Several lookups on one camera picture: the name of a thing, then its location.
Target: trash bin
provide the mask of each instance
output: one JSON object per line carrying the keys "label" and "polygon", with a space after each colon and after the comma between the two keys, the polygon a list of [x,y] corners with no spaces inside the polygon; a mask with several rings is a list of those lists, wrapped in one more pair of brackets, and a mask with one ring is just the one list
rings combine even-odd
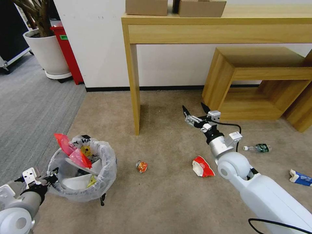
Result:
{"label": "trash bin", "polygon": [[69,41],[67,39],[67,35],[65,33],[62,22],[51,27],[50,29],[53,30],[54,34],[56,35],[56,38],[57,38],[58,43],[62,49],[63,55],[66,59],[69,70],[71,71],[71,75],[74,79],[75,84],[83,83],[84,80],[83,80],[82,75],[80,73],[80,70],[79,70],[76,58],[74,56],[74,53],[72,52],[71,45],[69,44]]}
{"label": "trash bin", "polygon": [[[70,163],[68,155],[60,148],[52,156],[48,165],[48,175],[53,174],[53,171],[58,168],[58,182],[51,186],[49,192],[76,202],[88,202],[101,198],[116,179],[117,162],[114,150],[108,142],[97,141],[96,139],[86,138],[85,136],[76,136],[71,142],[77,148],[81,149],[84,147],[85,150],[89,149],[90,156],[95,162],[92,165],[99,164],[96,169],[98,170],[98,175],[95,176],[96,182],[87,188],[73,189],[73,187],[77,186],[76,180],[88,176],[91,177],[91,175],[79,167],[74,166],[73,163]],[[72,181],[70,187],[67,184],[65,185],[65,181],[68,180]],[[83,180],[80,180],[78,186],[83,183]]]}

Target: potted plant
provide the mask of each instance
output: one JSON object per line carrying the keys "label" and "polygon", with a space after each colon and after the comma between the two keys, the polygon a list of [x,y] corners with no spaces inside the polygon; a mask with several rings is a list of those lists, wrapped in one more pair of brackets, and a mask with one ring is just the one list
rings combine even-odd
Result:
{"label": "potted plant", "polygon": [[12,0],[34,19],[38,29],[23,34],[45,74],[51,79],[71,76],[68,65],[51,28],[50,0]]}

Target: black cable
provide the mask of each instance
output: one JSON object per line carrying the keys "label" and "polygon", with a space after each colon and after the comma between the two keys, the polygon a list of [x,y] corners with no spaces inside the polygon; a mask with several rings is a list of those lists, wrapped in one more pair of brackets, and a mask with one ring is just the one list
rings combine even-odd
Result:
{"label": "black cable", "polygon": [[294,227],[294,226],[291,226],[291,225],[288,225],[288,224],[280,223],[280,222],[270,221],[270,220],[266,220],[266,219],[256,219],[256,218],[250,218],[250,219],[248,219],[249,225],[250,225],[257,233],[259,233],[259,234],[264,234],[264,233],[258,231],[258,230],[251,224],[251,221],[257,221],[257,222],[275,224],[275,225],[278,225],[278,226],[282,226],[282,227],[287,227],[287,228],[295,229],[295,230],[301,231],[301,232],[303,232],[303,233],[312,234],[312,232],[309,232],[309,231],[306,231],[306,230],[303,230],[303,229],[301,229],[301,228]]}
{"label": "black cable", "polygon": [[[213,122],[213,123],[216,123],[216,124],[220,124],[220,125],[227,125],[227,126],[236,126],[240,129],[240,134],[241,134],[241,126],[239,126],[238,124],[233,124],[233,123],[220,123],[220,122],[217,122],[217,121],[214,121],[214,120],[209,120],[210,122]],[[236,144],[236,152],[238,152],[238,143]]]}

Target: orange can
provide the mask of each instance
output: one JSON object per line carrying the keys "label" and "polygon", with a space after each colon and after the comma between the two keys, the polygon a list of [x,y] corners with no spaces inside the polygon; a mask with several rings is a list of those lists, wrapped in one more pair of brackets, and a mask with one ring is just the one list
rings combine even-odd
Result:
{"label": "orange can", "polygon": [[137,161],[136,168],[140,173],[146,172],[147,169],[147,163],[143,161]]}

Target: gray carpet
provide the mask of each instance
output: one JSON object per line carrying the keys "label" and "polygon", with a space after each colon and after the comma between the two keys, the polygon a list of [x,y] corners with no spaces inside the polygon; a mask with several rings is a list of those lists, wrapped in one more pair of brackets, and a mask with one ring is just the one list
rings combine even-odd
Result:
{"label": "gray carpet", "polygon": [[58,145],[53,133],[67,133],[85,97],[85,86],[45,76],[36,58],[24,55],[0,73],[0,184],[29,167],[45,171]]}

